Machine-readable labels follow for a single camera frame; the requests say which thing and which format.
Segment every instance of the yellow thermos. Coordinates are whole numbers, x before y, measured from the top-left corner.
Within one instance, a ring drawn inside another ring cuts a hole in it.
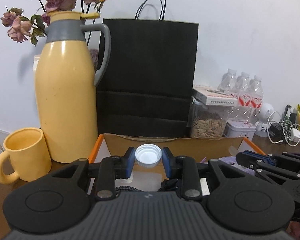
[[[98,13],[54,13],[47,41],[35,72],[35,94],[41,129],[51,158],[70,163],[88,158],[97,140],[96,85],[106,70],[111,50],[109,28],[104,24],[82,25],[82,19]],[[94,73],[84,32],[101,31],[105,54]]]

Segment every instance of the container of sunflower seeds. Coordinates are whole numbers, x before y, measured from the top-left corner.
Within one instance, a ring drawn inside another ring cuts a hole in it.
[[[192,97],[188,125],[191,138],[221,138],[226,127],[229,106],[207,106]]]

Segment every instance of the white fan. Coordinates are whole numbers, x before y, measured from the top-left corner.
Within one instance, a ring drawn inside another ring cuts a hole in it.
[[[268,137],[266,132],[268,118],[274,113],[274,108],[269,103],[262,103],[260,112],[258,114],[258,121],[256,122],[256,132],[255,134],[261,137]]]

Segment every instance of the mug rim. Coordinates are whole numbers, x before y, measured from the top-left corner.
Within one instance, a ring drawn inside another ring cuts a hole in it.
[[[9,140],[9,138],[11,138],[14,134],[18,133],[18,132],[21,132],[21,131],[24,131],[24,130],[36,130],[38,132],[40,132],[40,138],[34,142],[32,145],[28,146],[28,147],[25,147],[25,148],[22,148],[22,149],[18,149],[18,150],[12,150],[10,149],[9,147],[6,146],[6,142]],[[33,147],[35,144],[37,144],[41,139],[43,138],[43,131],[40,129],[40,128],[36,128],[36,127],[25,127],[25,128],[21,128],[21,129],[18,129],[18,130],[15,130],[13,131],[12,133],[10,133],[3,141],[3,147],[6,151],[9,151],[9,152],[19,152],[19,151],[23,151],[23,150],[26,150],[26,149],[29,149],[31,147]]]

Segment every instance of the bottle label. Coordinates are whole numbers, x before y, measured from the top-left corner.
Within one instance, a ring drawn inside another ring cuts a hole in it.
[[[262,104],[262,97],[254,96],[251,98],[251,106],[253,108],[260,108]]]
[[[225,90],[225,93],[234,97],[234,98],[238,98],[238,93],[232,92],[230,89],[229,90]]]
[[[249,106],[250,100],[251,100],[250,94],[242,93],[239,95],[238,104],[239,104],[239,106]]]

